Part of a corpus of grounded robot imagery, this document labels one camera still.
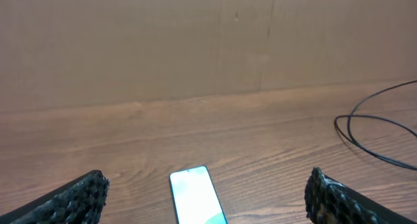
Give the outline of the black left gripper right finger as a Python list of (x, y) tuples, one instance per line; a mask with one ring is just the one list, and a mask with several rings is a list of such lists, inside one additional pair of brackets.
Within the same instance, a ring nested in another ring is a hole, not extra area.
[(350, 187), (312, 169), (304, 200), (306, 217), (314, 224), (416, 224)]

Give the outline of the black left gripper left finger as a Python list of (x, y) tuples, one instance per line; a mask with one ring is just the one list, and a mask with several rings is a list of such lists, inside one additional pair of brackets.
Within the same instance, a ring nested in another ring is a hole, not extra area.
[(98, 224), (106, 205), (109, 180), (92, 170), (1, 216), (1, 223)]

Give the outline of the Samsung Galaxy smartphone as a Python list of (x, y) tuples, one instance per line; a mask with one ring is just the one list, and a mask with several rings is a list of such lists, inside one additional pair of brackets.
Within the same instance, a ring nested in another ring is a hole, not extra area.
[(169, 182), (178, 224), (228, 224), (206, 166), (171, 173)]

